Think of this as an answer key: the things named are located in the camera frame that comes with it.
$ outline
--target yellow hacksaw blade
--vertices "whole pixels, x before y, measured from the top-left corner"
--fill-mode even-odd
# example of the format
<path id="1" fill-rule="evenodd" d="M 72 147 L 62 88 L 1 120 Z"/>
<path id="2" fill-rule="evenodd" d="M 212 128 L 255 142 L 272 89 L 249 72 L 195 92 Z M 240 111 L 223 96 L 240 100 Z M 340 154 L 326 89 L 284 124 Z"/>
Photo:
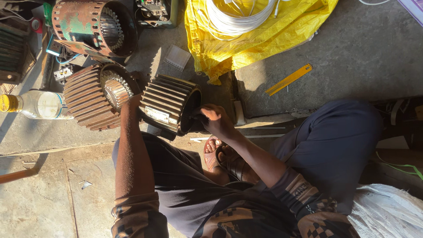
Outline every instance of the yellow hacksaw blade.
<path id="1" fill-rule="evenodd" d="M 272 86 L 271 88 L 266 90 L 266 93 L 269 96 L 272 96 L 273 94 L 277 93 L 279 90 L 285 88 L 290 83 L 294 82 L 295 80 L 299 79 L 301 76 L 305 75 L 306 73 L 310 72 L 313 69 L 313 66 L 311 64 L 306 64 L 303 67 L 301 67 L 299 70 L 293 72 L 288 77 L 282 79 L 277 84 Z"/>

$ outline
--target yellow bottle cap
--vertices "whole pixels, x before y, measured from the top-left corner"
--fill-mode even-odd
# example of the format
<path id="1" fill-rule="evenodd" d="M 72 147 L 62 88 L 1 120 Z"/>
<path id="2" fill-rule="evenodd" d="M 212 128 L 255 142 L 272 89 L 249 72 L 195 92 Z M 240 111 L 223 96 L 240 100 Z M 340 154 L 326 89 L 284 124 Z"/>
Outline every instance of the yellow bottle cap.
<path id="1" fill-rule="evenodd" d="M 18 110 L 18 98 L 15 95 L 0 95 L 0 111 L 13 112 Z"/>

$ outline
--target patterned shirt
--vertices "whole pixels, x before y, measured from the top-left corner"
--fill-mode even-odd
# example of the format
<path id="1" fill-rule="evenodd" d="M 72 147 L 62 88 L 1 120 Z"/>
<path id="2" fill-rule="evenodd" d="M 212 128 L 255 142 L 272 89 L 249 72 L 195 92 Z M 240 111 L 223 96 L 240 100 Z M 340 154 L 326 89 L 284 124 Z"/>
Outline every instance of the patterned shirt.
<path id="1" fill-rule="evenodd" d="M 270 191 L 297 219 L 286 227 L 278 218 L 257 208 L 236 203 L 203 223 L 194 238 L 359 238 L 347 217 L 336 212 L 336 201 L 319 192 L 304 177 L 288 168 Z M 155 193 L 115 200 L 113 238 L 168 238 L 167 219 L 159 212 Z"/>

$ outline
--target red tape roll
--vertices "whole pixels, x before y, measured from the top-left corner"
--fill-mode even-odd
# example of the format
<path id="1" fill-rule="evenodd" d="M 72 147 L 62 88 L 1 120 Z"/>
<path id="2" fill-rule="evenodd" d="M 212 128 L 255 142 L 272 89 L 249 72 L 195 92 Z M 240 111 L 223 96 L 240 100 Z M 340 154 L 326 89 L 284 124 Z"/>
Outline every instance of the red tape roll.
<path id="1" fill-rule="evenodd" d="M 41 19 L 34 17 L 30 24 L 32 31 L 43 33 L 43 21 Z"/>

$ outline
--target sleeve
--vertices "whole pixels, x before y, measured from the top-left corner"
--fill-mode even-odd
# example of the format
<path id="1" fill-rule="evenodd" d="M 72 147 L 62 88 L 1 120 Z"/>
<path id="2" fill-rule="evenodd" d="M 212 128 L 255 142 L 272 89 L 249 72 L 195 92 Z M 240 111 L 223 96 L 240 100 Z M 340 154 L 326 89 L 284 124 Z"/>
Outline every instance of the sleeve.
<path id="1" fill-rule="evenodd" d="M 113 238 L 168 238 L 168 222 L 159 212 L 157 192 L 115 200 Z"/>
<path id="2" fill-rule="evenodd" d="M 303 238 L 359 238 L 347 217 L 336 212 L 336 200 L 319 192 L 292 168 L 270 191 L 295 215 Z"/>

